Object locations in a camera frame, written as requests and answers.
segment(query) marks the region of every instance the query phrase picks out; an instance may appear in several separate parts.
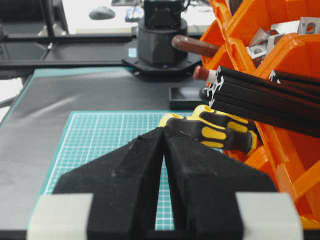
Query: cable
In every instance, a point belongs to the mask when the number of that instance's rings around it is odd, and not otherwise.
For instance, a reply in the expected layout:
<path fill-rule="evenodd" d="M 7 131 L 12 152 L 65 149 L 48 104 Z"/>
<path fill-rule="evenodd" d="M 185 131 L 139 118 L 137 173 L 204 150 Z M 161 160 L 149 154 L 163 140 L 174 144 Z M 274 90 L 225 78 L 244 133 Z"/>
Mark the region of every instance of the cable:
<path fill-rule="evenodd" d="M 186 4 L 186 6 L 181 8 L 179 11 L 174 12 L 173 15 L 178 15 L 178 14 L 182 13 L 183 11 L 185 11 L 189 7 L 190 2 L 191 2 L 191 0 L 188 0 L 188 3 Z"/>

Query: black foam pad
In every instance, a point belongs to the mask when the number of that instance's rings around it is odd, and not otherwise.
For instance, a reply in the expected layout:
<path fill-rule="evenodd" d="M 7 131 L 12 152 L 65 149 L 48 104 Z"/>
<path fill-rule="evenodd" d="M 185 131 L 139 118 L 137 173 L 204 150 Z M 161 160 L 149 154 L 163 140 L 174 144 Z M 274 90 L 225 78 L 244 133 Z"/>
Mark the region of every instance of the black foam pad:
<path fill-rule="evenodd" d="M 164 136 L 170 194 L 180 200 L 172 204 L 173 215 L 186 216 L 181 227 L 199 240 L 242 239 L 235 192 L 275 192 L 270 178 L 171 127 Z"/>
<path fill-rule="evenodd" d="M 54 194 L 93 193 L 88 239 L 136 239 L 154 228 L 163 159 L 162 128 L 64 174 Z"/>

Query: brown screwdriver handle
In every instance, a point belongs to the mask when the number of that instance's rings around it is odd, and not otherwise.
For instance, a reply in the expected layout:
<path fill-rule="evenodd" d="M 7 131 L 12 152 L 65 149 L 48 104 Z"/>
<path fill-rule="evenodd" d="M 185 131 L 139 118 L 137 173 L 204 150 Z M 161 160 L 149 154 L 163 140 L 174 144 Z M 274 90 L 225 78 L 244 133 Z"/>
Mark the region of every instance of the brown screwdriver handle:
<path fill-rule="evenodd" d="M 206 57 L 213 57 L 219 49 L 217 45 L 183 35 L 174 36 L 171 45 L 180 51 L 200 54 Z"/>

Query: black cylindrical base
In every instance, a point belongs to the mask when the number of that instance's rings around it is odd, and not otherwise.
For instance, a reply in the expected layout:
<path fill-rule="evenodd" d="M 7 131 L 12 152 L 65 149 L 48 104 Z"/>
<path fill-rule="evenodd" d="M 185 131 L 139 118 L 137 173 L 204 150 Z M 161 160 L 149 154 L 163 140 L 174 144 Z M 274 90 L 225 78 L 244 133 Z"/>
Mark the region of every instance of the black cylindrical base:
<path fill-rule="evenodd" d="M 148 29 L 145 20 L 139 21 L 138 32 L 138 57 L 151 65 L 175 65 L 188 55 L 171 46 L 171 40 L 175 35 L 187 35 L 188 25 L 181 19 L 179 29 Z"/>

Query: green cutting mat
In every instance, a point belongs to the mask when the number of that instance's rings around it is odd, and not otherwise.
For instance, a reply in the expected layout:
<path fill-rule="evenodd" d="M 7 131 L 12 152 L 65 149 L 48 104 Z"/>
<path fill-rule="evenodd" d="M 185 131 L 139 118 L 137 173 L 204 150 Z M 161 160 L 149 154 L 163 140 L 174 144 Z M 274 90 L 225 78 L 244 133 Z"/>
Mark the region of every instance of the green cutting mat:
<path fill-rule="evenodd" d="M 41 194 L 51 194 L 61 175 L 156 128 L 165 113 L 168 111 L 71 112 Z M 185 116 L 191 112 L 176 113 Z M 161 170 L 155 229 L 174 229 L 168 175 L 164 162 Z"/>

